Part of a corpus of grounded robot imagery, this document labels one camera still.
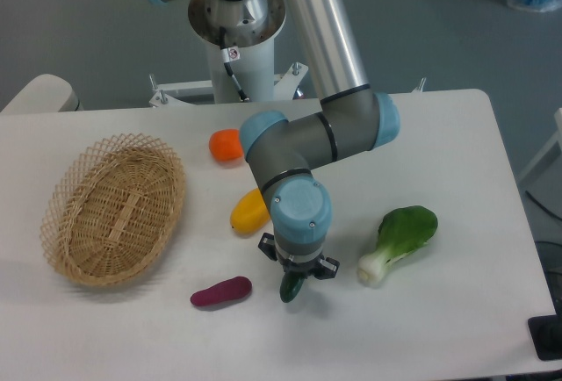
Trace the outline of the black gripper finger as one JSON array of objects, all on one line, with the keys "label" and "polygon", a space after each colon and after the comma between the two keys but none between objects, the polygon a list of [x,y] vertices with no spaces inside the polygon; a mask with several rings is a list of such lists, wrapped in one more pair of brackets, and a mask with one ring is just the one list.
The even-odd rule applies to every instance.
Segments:
[{"label": "black gripper finger", "polygon": [[339,267],[340,262],[336,259],[320,255],[309,274],[318,280],[329,280],[336,277]]},{"label": "black gripper finger", "polygon": [[258,248],[273,262],[277,261],[277,251],[273,234],[263,233]]}]

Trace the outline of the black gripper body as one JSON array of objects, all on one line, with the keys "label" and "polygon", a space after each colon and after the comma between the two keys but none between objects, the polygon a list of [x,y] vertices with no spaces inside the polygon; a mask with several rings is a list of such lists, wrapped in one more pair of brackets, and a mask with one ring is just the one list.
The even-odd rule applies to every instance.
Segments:
[{"label": "black gripper body", "polygon": [[283,249],[277,249],[276,255],[284,272],[299,273],[305,277],[309,277],[315,272],[317,262],[323,257],[321,250],[309,255],[292,255]]}]

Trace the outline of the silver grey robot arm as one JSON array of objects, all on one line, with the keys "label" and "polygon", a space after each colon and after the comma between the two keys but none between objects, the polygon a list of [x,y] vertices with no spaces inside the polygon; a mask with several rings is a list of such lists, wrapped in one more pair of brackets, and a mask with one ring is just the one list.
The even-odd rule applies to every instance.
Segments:
[{"label": "silver grey robot arm", "polygon": [[260,249],[287,272],[329,279],[339,267],[323,254],[331,202],[312,172],[394,140],[400,116],[392,99],[371,90],[342,0],[189,0],[219,104],[291,96],[286,80],[274,77],[274,39],[288,18],[321,108],[296,120],[257,113],[240,140],[274,229]]}]

